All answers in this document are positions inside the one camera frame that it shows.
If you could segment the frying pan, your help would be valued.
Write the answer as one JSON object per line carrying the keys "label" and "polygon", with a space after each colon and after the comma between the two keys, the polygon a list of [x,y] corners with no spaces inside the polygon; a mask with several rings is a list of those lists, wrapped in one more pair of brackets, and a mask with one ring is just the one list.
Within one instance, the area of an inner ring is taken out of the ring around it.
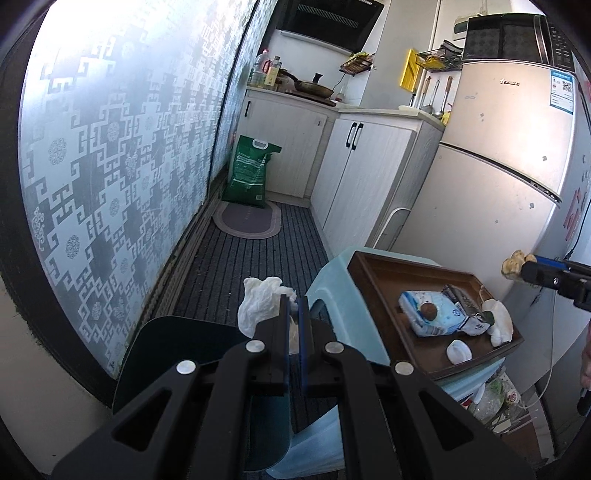
{"label": "frying pan", "polygon": [[320,80],[322,78],[321,73],[315,73],[314,79],[312,79],[311,81],[304,81],[298,79],[294,76],[294,74],[291,74],[286,69],[280,69],[280,75],[283,77],[290,78],[290,80],[294,83],[295,90],[297,90],[298,92],[312,95],[322,99],[329,99],[332,97],[332,94],[334,94],[334,91],[331,88],[325,87],[324,85],[320,84]]}

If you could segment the blue white tissue pack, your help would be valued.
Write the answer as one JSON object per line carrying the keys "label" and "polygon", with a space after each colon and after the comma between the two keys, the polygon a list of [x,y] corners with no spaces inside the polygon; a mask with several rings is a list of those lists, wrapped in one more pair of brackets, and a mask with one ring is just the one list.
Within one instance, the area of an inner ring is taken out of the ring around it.
{"label": "blue white tissue pack", "polygon": [[399,305],[420,337],[451,335],[467,319],[464,311],[442,292],[404,291]]}

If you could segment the small brown round nut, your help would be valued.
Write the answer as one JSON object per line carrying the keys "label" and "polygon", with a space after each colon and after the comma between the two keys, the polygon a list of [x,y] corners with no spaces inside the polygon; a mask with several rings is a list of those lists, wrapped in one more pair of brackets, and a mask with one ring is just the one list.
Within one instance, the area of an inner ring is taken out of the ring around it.
{"label": "small brown round nut", "polygon": [[438,316],[438,308],[431,302],[423,303],[419,308],[419,312],[422,318],[429,322],[436,320]]}

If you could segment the brown wooden tray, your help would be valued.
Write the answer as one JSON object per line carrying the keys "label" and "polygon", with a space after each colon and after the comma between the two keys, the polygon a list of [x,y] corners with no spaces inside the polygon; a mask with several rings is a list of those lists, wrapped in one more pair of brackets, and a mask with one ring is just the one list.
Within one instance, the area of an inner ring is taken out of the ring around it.
{"label": "brown wooden tray", "polygon": [[472,274],[361,251],[348,270],[389,358],[434,380],[503,359],[524,342],[514,329],[510,341],[493,344],[485,305],[494,297]]}

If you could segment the dark striped floor carpet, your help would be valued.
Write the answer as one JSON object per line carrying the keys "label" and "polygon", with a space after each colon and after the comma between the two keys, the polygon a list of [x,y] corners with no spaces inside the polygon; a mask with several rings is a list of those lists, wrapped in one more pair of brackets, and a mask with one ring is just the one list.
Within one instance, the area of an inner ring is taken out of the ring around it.
{"label": "dark striped floor carpet", "polygon": [[242,239],[211,222],[197,247],[172,313],[235,326],[247,277],[279,277],[303,296],[329,257],[311,210],[280,203],[280,232],[269,239]]}

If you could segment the white tissue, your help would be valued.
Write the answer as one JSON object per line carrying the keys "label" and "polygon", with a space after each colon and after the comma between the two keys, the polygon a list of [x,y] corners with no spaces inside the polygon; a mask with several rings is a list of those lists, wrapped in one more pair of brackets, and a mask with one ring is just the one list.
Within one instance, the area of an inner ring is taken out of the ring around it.
{"label": "white tissue", "polygon": [[297,292],[283,285],[280,277],[259,278],[247,277],[243,280],[245,296],[238,307],[238,329],[246,337],[252,338],[256,333],[256,325],[280,314],[280,299],[284,295],[290,300],[290,355],[300,353],[298,344]]}

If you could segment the yellow oil bottle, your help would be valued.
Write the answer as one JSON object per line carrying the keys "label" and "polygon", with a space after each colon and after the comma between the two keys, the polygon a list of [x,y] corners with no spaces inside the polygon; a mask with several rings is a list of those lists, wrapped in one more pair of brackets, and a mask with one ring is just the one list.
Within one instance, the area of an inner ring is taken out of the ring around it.
{"label": "yellow oil bottle", "polygon": [[269,69],[266,71],[266,78],[264,78],[263,88],[266,90],[276,90],[276,78],[279,76],[281,68],[280,56],[274,56],[270,61]]}

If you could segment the yellowish food scrap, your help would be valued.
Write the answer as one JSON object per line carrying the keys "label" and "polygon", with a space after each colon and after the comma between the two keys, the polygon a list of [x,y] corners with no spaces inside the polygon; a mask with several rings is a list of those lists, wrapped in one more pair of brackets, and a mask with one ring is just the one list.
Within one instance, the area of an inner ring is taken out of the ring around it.
{"label": "yellowish food scrap", "polygon": [[527,262],[537,262],[534,254],[525,254],[522,250],[516,250],[509,258],[505,259],[502,267],[502,275],[512,281],[521,281],[521,270]]}

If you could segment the white wrapper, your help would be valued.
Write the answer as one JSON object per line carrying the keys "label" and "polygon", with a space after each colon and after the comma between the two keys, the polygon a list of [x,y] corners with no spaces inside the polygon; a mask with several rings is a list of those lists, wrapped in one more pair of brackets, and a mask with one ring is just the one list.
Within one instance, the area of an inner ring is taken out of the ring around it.
{"label": "white wrapper", "polygon": [[487,330],[491,344],[497,348],[513,339],[514,325],[506,306],[498,300],[488,299],[483,302],[482,311],[493,317],[493,324]]}

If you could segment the white corner kitchen cabinet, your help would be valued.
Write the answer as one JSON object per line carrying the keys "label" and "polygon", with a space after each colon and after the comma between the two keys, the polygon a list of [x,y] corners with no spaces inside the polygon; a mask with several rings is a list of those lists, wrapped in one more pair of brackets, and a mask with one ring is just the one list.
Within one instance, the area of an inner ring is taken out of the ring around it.
{"label": "white corner kitchen cabinet", "polygon": [[280,146],[266,167],[266,191],[308,199],[322,165],[329,136],[339,117],[335,107],[249,87],[243,98],[236,136]]}

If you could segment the beige refrigerator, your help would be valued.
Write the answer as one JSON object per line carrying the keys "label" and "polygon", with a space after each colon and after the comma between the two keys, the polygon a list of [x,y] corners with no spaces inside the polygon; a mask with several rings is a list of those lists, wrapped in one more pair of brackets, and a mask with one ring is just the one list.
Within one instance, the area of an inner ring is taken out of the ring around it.
{"label": "beige refrigerator", "polygon": [[397,252],[475,275],[496,298],[514,252],[560,257],[590,189],[590,117],[577,76],[518,61],[464,66],[451,117]]}

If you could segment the yellow cutting board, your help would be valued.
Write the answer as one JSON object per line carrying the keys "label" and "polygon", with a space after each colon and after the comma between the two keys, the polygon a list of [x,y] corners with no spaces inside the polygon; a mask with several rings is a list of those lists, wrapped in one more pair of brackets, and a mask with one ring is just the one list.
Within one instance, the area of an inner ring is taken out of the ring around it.
{"label": "yellow cutting board", "polygon": [[415,93],[421,69],[422,67],[418,61],[418,52],[414,48],[411,48],[405,59],[399,86],[407,92]]}

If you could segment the black snack bag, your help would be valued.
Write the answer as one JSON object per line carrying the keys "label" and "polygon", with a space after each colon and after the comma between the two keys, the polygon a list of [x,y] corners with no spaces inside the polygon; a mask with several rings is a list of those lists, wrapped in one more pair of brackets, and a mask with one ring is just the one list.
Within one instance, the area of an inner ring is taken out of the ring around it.
{"label": "black snack bag", "polygon": [[453,285],[446,285],[442,293],[451,300],[464,316],[458,328],[459,331],[475,337],[486,333],[492,326],[491,316],[485,314],[462,289]]}

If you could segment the oil bottle red cap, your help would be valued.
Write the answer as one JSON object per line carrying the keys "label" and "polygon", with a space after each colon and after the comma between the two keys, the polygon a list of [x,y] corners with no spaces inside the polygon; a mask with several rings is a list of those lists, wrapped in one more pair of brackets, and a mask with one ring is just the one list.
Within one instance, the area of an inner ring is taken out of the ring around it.
{"label": "oil bottle red cap", "polygon": [[249,86],[271,89],[271,86],[266,84],[267,73],[269,73],[271,65],[273,65],[273,59],[270,58],[270,52],[267,49],[263,49],[252,65],[252,70],[249,74]]}

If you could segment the hanging kitchen utensils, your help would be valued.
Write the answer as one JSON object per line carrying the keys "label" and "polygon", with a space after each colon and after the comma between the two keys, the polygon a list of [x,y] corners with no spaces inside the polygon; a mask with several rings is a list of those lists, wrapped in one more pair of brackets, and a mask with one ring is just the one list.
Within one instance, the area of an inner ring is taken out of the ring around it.
{"label": "hanging kitchen utensils", "polygon": [[413,107],[442,120],[455,84],[455,77],[449,73],[431,73],[423,81],[418,99]]}

